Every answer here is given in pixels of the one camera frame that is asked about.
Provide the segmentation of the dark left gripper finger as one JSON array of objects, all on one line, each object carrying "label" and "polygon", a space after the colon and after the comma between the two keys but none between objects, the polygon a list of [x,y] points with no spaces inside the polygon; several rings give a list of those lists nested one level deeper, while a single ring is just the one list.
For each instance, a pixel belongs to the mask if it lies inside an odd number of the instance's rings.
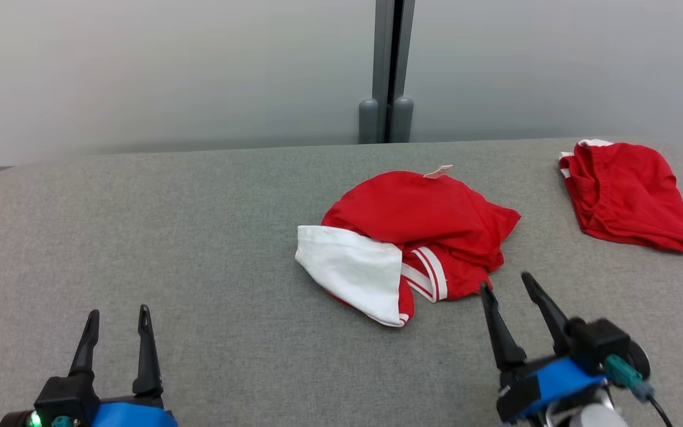
[{"label": "dark left gripper finger", "polygon": [[93,351],[98,343],[98,330],[100,329],[100,311],[90,311],[84,325],[83,333],[79,338],[78,348],[74,354],[69,370],[69,376],[88,375],[94,376]]},{"label": "dark left gripper finger", "polygon": [[160,398],[164,392],[162,373],[159,365],[154,327],[147,305],[141,305],[138,317],[140,352],[138,373],[133,381],[133,393],[140,398]]}]

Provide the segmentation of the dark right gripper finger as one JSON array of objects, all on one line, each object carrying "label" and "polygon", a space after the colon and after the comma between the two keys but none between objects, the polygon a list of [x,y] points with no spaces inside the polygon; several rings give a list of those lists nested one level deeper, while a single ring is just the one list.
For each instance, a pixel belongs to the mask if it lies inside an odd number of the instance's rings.
[{"label": "dark right gripper finger", "polygon": [[522,367],[526,361],[526,352],[512,337],[499,311],[499,303],[493,289],[487,282],[481,284],[480,297],[496,367],[501,371]]},{"label": "dark right gripper finger", "polygon": [[569,335],[566,333],[566,324],[569,321],[561,308],[556,305],[554,300],[542,289],[539,282],[528,271],[521,273],[521,280],[524,283],[529,298],[540,309],[548,332],[553,338],[553,351],[556,356],[564,356],[569,353],[571,343]]}]

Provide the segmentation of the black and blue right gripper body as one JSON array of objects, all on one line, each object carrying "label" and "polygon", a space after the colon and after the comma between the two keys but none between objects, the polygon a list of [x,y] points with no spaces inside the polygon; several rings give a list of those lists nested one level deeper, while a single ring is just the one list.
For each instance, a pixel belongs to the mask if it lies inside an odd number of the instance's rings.
[{"label": "black and blue right gripper body", "polygon": [[504,423],[528,419],[552,403],[602,385],[606,378],[602,371],[593,375],[586,372],[570,357],[537,359],[523,367],[501,371],[496,401],[499,419]]}]

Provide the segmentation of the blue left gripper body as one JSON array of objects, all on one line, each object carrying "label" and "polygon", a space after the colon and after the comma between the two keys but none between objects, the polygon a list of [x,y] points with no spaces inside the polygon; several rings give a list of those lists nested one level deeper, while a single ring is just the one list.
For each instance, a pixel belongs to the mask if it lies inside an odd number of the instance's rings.
[{"label": "blue left gripper body", "polygon": [[124,396],[103,399],[92,426],[178,426],[161,396]]}]

